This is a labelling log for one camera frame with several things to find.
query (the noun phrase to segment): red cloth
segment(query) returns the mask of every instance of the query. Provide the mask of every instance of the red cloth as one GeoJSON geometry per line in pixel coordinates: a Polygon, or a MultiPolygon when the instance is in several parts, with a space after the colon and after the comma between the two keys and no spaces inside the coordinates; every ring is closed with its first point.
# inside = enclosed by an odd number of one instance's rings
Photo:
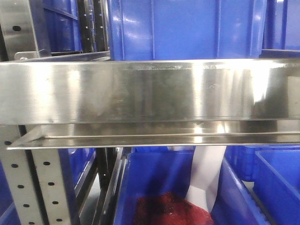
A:
{"type": "Polygon", "coordinates": [[[210,213],[172,192],[137,200],[133,225],[213,225],[210,213]]]}

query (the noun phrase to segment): blue plastic bin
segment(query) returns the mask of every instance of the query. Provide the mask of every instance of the blue plastic bin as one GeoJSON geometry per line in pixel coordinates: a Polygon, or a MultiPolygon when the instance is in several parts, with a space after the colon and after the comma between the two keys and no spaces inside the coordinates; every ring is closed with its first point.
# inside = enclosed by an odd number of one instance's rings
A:
{"type": "Polygon", "coordinates": [[[260,150],[300,150],[299,145],[228,146],[225,158],[241,180],[254,181],[257,170],[255,153],[260,150]]]}
{"type": "Polygon", "coordinates": [[[299,0],[268,0],[264,48],[300,50],[299,12],[299,0]]]}
{"type": "Polygon", "coordinates": [[[157,151],[168,151],[167,146],[143,146],[133,147],[131,152],[157,152],[157,151]]]}
{"type": "Polygon", "coordinates": [[[68,149],[68,151],[73,174],[73,182],[74,185],[76,185],[88,161],[95,152],[95,148],[68,149]]]}
{"type": "Polygon", "coordinates": [[[169,151],[169,150],[195,150],[195,146],[142,146],[133,147],[131,152],[157,152],[157,151],[169,151]]]}
{"type": "Polygon", "coordinates": [[[300,224],[300,150],[258,151],[254,192],[278,225],[300,224]]]}
{"type": "Polygon", "coordinates": [[[76,0],[44,0],[51,52],[80,51],[76,0]]]}
{"type": "MultiPolygon", "coordinates": [[[[190,183],[193,153],[192,150],[131,153],[124,172],[114,224],[132,225],[136,200],[141,196],[173,191],[185,197],[190,183]]],[[[217,225],[268,224],[225,160],[211,214],[217,225]]]]}
{"type": "Polygon", "coordinates": [[[258,58],[266,0],[108,0],[114,60],[258,58]]]}
{"type": "Polygon", "coordinates": [[[9,186],[0,162],[0,225],[20,225],[9,186]]]}

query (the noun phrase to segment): white paper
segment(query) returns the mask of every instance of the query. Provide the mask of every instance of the white paper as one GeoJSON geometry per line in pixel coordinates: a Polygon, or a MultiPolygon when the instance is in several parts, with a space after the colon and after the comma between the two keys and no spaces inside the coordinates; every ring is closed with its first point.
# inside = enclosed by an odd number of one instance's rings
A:
{"type": "Polygon", "coordinates": [[[197,146],[186,200],[211,212],[217,197],[220,168],[226,146],[197,146]]]}

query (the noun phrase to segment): storage rack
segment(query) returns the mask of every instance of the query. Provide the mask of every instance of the storage rack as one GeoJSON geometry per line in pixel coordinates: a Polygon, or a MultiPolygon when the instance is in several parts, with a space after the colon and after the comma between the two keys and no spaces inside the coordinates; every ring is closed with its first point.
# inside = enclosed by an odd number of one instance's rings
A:
{"type": "MultiPolygon", "coordinates": [[[[22,224],[79,225],[96,171],[93,225],[111,223],[130,146],[300,143],[300,60],[289,58],[298,52],[264,51],[267,58],[256,60],[114,62],[109,52],[35,59],[50,56],[47,39],[35,36],[40,8],[18,3],[35,42],[10,48],[25,34],[9,42],[11,24],[2,18],[8,57],[25,60],[0,63],[0,124],[22,224]],[[97,160],[74,189],[64,149],[87,147],[97,148],[97,160]]],[[[8,4],[0,4],[2,17],[8,4]]]]}

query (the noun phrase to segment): stainless steel shelf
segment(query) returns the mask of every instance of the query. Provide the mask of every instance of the stainless steel shelf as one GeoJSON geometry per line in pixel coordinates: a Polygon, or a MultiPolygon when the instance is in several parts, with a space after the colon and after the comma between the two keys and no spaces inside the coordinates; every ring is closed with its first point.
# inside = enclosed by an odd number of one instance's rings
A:
{"type": "Polygon", "coordinates": [[[300,59],[108,58],[0,63],[0,124],[51,124],[9,148],[300,141],[300,59]]]}

